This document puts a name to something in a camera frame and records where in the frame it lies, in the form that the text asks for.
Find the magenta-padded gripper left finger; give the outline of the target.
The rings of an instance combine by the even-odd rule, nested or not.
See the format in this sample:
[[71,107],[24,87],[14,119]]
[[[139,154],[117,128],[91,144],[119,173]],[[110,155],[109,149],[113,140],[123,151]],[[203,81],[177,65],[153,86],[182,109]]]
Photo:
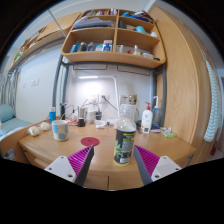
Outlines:
[[45,171],[82,186],[93,156],[94,146],[90,145],[68,157],[59,156],[45,168]]

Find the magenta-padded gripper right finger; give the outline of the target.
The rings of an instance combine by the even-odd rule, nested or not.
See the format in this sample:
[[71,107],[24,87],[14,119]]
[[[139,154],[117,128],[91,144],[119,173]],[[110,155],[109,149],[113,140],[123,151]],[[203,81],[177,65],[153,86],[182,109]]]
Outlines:
[[159,157],[137,145],[134,146],[133,155],[144,185],[155,182],[181,169],[168,156]]

